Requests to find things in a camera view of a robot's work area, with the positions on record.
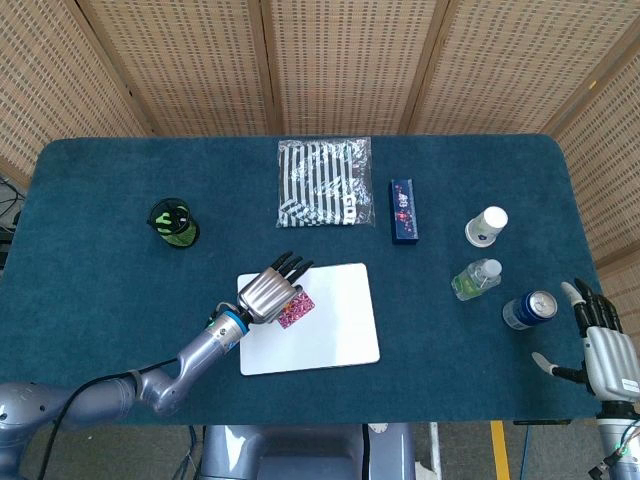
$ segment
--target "white cup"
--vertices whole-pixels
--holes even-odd
[[[507,225],[509,217],[500,207],[489,207],[476,218],[469,220],[464,229],[467,240],[475,247],[485,248],[496,241],[496,237]]]

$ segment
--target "white board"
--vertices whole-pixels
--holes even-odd
[[[257,274],[238,277],[238,291]],[[251,325],[240,342],[243,375],[344,367],[380,360],[367,267],[312,268],[296,282],[315,308],[289,328]]]

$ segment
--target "black and white striped cloth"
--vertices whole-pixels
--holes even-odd
[[[279,227],[373,223],[371,139],[283,140]]]

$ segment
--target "plastic water bottle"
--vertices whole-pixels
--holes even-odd
[[[474,297],[479,297],[491,287],[500,285],[500,273],[502,265],[493,259],[483,258],[471,263],[459,275],[453,277],[451,286],[463,302]]]

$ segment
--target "small package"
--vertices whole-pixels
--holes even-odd
[[[373,224],[371,139],[278,142],[278,227]]]
[[[393,243],[416,243],[418,241],[418,220],[413,199],[413,181],[409,179],[391,180],[391,234]]]

